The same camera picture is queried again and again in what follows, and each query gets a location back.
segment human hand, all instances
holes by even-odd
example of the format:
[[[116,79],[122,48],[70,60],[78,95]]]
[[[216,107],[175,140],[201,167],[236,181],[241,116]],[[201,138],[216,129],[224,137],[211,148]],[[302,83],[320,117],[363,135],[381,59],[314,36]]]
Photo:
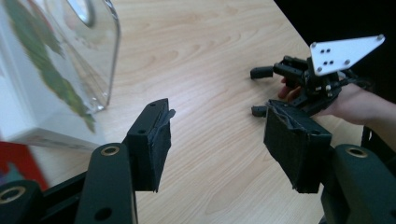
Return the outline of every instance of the human hand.
[[[286,78],[282,78],[281,82],[286,83]],[[300,86],[291,88],[285,85],[277,96],[290,102],[297,98],[300,92]],[[373,115],[371,108],[375,98],[377,98],[376,95],[365,91],[359,86],[348,84],[342,87],[338,97],[329,107],[318,112],[315,116],[333,115],[354,124],[366,125]]]
[[[277,94],[277,97],[279,97],[282,100],[287,100],[288,102],[294,100],[300,95],[301,87],[300,86],[295,86],[294,88],[288,87],[286,85],[286,78],[283,77],[282,80],[280,81],[281,83],[284,83],[285,86],[282,87],[282,89],[279,91]]]

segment wooden table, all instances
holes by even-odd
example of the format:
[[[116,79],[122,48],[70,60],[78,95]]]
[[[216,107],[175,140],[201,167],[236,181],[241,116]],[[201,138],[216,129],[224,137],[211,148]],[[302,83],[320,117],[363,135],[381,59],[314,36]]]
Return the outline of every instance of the wooden table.
[[[250,69],[305,59],[309,48],[271,0],[113,0],[122,38],[109,107],[97,114],[120,142],[146,104],[168,98],[172,147],[158,193],[137,192],[139,223],[318,223],[319,194],[291,188],[263,143],[253,105],[277,99],[280,76]],[[332,145],[361,127],[317,118]],[[33,148],[53,186],[87,169],[90,152]]]

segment white mounting plate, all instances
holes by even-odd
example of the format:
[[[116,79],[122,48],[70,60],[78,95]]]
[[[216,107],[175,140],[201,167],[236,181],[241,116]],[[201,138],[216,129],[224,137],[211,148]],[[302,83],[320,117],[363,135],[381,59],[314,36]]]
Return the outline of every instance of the white mounting plate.
[[[383,35],[312,43],[315,75],[321,77],[345,70],[384,43]]]

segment red object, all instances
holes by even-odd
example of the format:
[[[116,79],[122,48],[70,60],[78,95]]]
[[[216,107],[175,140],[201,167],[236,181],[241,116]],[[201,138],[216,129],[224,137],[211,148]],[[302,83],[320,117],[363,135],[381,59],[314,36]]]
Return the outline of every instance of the red object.
[[[34,180],[41,190],[49,187],[28,146],[0,142],[0,185],[10,178]]]

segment human arm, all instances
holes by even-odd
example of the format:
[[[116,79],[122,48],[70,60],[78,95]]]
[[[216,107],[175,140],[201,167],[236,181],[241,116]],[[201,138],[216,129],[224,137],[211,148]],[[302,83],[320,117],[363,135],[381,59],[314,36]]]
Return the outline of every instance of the human arm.
[[[298,89],[284,87],[278,96],[291,100],[298,93]],[[318,116],[324,115],[334,115],[370,128],[396,152],[396,104],[354,84],[348,84],[328,108],[318,113]]]

